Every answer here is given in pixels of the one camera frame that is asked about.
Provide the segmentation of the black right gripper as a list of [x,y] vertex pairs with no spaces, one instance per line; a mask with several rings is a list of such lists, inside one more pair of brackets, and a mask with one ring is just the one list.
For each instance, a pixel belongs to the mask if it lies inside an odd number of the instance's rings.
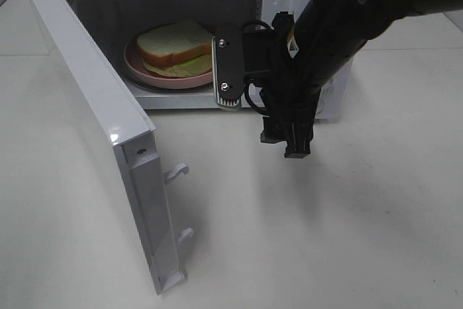
[[245,63],[244,95],[250,106],[249,87],[260,88],[264,106],[295,106],[292,109],[266,107],[262,143],[286,143],[285,158],[310,155],[314,112],[307,105],[304,64],[307,36],[302,30],[262,29],[242,34]]

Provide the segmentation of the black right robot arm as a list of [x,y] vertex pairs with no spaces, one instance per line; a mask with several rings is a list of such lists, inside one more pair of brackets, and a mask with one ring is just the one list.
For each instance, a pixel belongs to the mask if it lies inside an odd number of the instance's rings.
[[280,12],[271,28],[245,33],[245,84],[263,101],[261,141],[306,157],[322,87],[368,41],[405,17],[461,8],[462,0],[309,0],[297,19]]

